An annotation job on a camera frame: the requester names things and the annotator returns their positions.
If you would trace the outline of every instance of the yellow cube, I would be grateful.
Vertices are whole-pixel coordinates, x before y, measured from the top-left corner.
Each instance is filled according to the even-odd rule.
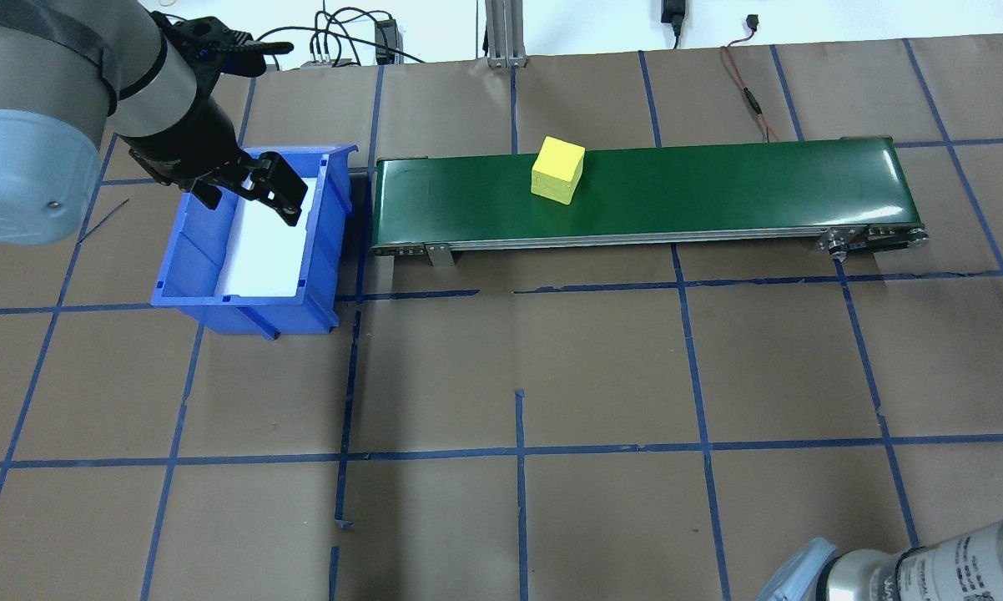
[[[583,175],[584,147],[547,136],[532,167],[532,194],[570,205]]]

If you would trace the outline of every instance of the green conveyor belt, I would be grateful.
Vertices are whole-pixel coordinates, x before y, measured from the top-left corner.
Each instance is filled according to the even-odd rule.
[[[535,158],[380,162],[373,248],[727,240],[921,224],[887,137],[587,152],[571,206],[531,194]]]

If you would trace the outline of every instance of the blue storage bin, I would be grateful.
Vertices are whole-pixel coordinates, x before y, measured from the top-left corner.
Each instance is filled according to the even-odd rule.
[[[334,311],[338,256],[345,219],[353,210],[348,160],[357,147],[288,146],[246,152],[258,157],[269,149],[280,153],[302,178],[315,178],[311,207],[303,210],[298,226],[305,224],[305,245],[296,288],[292,279],[289,282],[292,296],[239,296],[218,290],[222,277],[226,278],[228,242],[232,235],[244,236],[241,218],[249,208],[244,206],[240,212],[239,205],[256,203],[224,191],[220,206],[209,211],[193,195],[185,194],[156,278],[151,297],[154,307],[175,307],[218,334],[259,334],[274,339],[279,334],[325,334],[338,325]],[[261,216],[262,220],[274,220],[287,228],[271,209],[264,209],[269,214]],[[283,260],[280,256],[264,259]]]

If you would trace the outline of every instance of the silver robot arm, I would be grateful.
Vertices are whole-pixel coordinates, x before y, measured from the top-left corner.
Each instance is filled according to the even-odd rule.
[[[134,0],[0,0],[0,242],[77,231],[106,121],[157,182],[211,209],[224,187],[295,225],[305,184],[280,154],[243,152],[211,97],[221,73],[256,77],[292,49]]]

